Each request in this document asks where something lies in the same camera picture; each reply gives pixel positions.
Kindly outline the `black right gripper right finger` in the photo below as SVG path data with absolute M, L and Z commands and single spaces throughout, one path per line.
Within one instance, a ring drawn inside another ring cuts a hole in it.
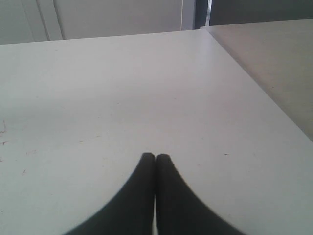
M 171 158 L 156 158 L 156 219 L 160 235 L 237 235 L 184 182 Z

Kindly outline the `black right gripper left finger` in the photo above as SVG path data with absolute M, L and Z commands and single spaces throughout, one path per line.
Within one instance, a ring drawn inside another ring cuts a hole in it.
M 153 233 L 156 157 L 143 153 L 120 191 L 68 235 L 151 235 Z

